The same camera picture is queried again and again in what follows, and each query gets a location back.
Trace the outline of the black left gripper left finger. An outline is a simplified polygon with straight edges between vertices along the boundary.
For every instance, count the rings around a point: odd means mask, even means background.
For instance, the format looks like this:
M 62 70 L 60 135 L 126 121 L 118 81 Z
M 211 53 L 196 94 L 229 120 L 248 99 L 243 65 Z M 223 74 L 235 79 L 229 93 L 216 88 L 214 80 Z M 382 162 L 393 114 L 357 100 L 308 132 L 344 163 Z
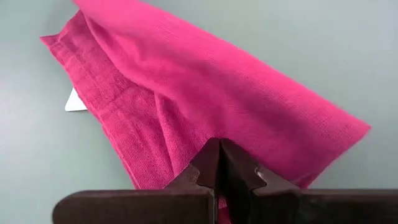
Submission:
M 221 195 L 225 150 L 232 140 L 210 138 L 165 188 L 174 190 L 164 224 L 232 224 Z

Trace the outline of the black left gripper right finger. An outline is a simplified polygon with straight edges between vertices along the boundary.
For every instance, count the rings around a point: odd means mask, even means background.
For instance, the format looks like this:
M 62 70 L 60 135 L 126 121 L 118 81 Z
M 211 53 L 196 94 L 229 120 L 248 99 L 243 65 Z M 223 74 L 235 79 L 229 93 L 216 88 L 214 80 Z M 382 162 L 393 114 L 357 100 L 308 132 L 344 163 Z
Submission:
M 266 169 L 241 146 L 220 142 L 220 184 L 232 224 L 293 224 L 298 187 Z

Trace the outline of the magenta towel with white label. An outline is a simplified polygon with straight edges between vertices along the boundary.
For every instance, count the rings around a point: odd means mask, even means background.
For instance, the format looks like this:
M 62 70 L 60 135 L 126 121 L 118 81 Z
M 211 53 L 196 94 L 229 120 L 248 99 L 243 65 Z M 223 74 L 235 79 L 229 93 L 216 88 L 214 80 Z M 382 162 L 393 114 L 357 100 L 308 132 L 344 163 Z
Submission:
M 361 192 L 308 185 L 369 126 L 245 51 L 138 0 L 75 0 L 42 42 L 100 122 L 134 190 L 84 191 L 53 224 L 164 224 L 165 187 L 210 138 L 228 138 L 298 187 L 293 224 L 369 220 Z

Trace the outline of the green table mat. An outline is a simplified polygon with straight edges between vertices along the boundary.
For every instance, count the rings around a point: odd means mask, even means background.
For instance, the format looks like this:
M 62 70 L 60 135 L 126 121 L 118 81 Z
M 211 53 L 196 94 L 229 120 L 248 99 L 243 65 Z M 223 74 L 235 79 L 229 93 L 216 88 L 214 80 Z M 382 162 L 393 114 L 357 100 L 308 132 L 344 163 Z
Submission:
M 371 125 L 314 188 L 398 189 L 398 0 L 145 0 L 244 49 Z M 130 189 L 70 79 L 40 41 L 72 0 L 0 0 L 0 224 L 51 224 L 88 189 Z

